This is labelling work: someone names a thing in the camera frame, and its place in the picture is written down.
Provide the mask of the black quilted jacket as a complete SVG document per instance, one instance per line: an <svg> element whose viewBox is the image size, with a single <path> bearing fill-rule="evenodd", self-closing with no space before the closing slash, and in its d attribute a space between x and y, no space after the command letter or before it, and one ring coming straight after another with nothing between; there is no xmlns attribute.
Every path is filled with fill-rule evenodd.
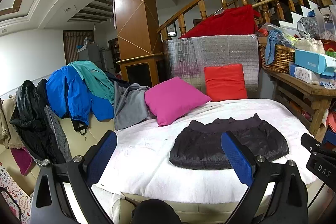
<svg viewBox="0 0 336 224"><path fill-rule="evenodd" d="M238 141L255 155L274 161L288 155L285 137L257 114L245 120L219 119L202 124L192 120L176 137L170 151L172 165L193 170L231 169L221 147L221 135L231 132Z"/></svg>

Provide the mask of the stack of folded cloths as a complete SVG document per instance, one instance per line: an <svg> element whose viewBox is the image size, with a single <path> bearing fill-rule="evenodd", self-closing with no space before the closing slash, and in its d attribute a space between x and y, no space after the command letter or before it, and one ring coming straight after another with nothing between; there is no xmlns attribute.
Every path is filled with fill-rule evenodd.
<svg viewBox="0 0 336 224"><path fill-rule="evenodd" d="M332 132L336 133L336 112L334 110L329 112L326 124L329 126Z"/></svg>

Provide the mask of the wooden side table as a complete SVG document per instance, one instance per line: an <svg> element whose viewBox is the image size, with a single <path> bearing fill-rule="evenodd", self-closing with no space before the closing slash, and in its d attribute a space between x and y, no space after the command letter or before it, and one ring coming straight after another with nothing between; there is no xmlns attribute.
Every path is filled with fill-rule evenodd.
<svg viewBox="0 0 336 224"><path fill-rule="evenodd" d="M264 72L274 84L272 99L283 104L318 141L322 141L327 125L323 117L335 103L335 90L308 84L289 74Z"/></svg>

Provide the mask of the blue cardboard box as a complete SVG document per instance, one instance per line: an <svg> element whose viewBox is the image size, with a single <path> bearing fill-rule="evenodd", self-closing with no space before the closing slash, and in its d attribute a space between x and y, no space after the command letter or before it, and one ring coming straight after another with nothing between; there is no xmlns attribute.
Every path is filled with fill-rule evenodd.
<svg viewBox="0 0 336 224"><path fill-rule="evenodd" d="M319 75L333 77L335 74L335 58L328 55L295 49L294 63Z"/></svg>

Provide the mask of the blue jacket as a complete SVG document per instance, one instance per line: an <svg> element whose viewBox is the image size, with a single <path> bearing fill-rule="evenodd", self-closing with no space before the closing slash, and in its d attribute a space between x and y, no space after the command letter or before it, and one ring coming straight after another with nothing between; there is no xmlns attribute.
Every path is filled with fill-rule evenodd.
<svg viewBox="0 0 336 224"><path fill-rule="evenodd" d="M98 97L89 90L76 69L64 66L52 73L46 83L49 106L59 118L70 118L73 129L85 134L92 113L98 121L114 118L108 99Z"/></svg>

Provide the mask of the wicker basket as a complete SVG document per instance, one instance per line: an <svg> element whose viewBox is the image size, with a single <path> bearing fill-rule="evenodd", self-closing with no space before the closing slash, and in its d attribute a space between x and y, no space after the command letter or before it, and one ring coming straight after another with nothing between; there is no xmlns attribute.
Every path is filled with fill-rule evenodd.
<svg viewBox="0 0 336 224"><path fill-rule="evenodd" d="M270 65L265 63L265 49L266 44L259 44L259 52L261 55L261 64L262 68L277 72L277 73L289 73L290 63L294 62L294 53L293 48L288 48L280 45L276 45L276 51L274 56L274 61Z"/></svg>

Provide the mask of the red square pillow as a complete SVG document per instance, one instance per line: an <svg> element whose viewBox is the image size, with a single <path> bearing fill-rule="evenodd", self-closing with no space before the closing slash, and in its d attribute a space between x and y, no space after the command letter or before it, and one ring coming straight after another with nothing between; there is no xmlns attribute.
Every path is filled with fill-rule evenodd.
<svg viewBox="0 0 336 224"><path fill-rule="evenodd" d="M204 67L206 94L213 102L247 99L243 66Z"/></svg>

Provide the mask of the grey garment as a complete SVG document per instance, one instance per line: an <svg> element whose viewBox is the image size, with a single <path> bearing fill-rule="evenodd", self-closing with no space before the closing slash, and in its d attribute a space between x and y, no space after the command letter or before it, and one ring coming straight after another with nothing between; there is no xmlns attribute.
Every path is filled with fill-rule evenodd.
<svg viewBox="0 0 336 224"><path fill-rule="evenodd" d="M114 83L114 127L123 130L138 124L149 117L145 102L148 86L133 83L127 88Z"/></svg>

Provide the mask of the teal shirt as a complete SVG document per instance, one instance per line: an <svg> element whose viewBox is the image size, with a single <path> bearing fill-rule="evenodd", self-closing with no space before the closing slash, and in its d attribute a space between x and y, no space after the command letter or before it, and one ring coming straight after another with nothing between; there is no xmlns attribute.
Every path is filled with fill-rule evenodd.
<svg viewBox="0 0 336 224"><path fill-rule="evenodd" d="M76 70L94 96L114 104L114 84L92 61L74 61L69 66Z"/></svg>

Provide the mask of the blue cloth in basket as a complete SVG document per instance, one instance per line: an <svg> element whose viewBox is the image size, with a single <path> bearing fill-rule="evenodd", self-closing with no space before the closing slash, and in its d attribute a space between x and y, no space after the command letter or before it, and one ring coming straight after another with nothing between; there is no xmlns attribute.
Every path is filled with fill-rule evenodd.
<svg viewBox="0 0 336 224"><path fill-rule="evenodd" d="M276 45L284 46L287 48L293 48L290 41L284 36L281 31L271 30L267 37L265 48L265 64L271 65L274 61L276 54Z"/></svg>

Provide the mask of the clear plastic storage bin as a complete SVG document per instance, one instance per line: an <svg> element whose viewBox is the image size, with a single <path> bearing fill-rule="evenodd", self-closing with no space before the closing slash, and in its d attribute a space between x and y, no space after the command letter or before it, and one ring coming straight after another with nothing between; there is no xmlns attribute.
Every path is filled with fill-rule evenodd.
<svg viewBox="0 0 336 224"><path fill-rule="evenodd" d="M318 24L319 37L321 39L335 41L335 5L318 7L314 9L314 12Z"/></svg>

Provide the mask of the pink pillow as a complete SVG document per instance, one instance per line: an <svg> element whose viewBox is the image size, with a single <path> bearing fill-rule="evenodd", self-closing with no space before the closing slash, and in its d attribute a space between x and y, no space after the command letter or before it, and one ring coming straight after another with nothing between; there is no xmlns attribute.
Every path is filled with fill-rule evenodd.
<svg viewBox="0 0 336 224"><path fill-rule="evenodd" d="M145 92L145 102L159 126L172 124L211 98L179 77L155 85Z"/></svg>

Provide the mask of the large red cushion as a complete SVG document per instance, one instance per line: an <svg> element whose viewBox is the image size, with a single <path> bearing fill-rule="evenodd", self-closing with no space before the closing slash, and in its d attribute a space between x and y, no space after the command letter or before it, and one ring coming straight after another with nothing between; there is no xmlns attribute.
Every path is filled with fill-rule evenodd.
<svg viewBox="0 0 336 224"><path fill-rule="evenodd" d="M191 30L181 35L182 38L221 35L252 35L257 30L255 18L261 15L251 5L226 9L221 14L213 15L201 21Z"/></svg>

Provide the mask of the wooden pillar cabinet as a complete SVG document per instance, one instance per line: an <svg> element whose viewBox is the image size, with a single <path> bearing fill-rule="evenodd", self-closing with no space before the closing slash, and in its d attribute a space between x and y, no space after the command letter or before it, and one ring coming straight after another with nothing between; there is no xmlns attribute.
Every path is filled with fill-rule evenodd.
<svg viewBox="0 0 336 224"><path fill-rule="evenodd" d="M163 59L156 0L114 0L123 80L153 87Z"/></svg>

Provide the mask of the silver foil insulation board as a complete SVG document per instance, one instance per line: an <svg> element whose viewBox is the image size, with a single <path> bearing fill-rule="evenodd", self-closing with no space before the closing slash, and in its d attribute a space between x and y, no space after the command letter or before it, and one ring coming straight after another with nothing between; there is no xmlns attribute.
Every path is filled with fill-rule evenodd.
<svg viewBox="0 0 336 224"><path fill-rule="evenodd" d="M167 40L163 53L170 78L179 77L206 91L205 67L243 66L248 98L257 98L259 48L255 35L201 36Z"/></svg>

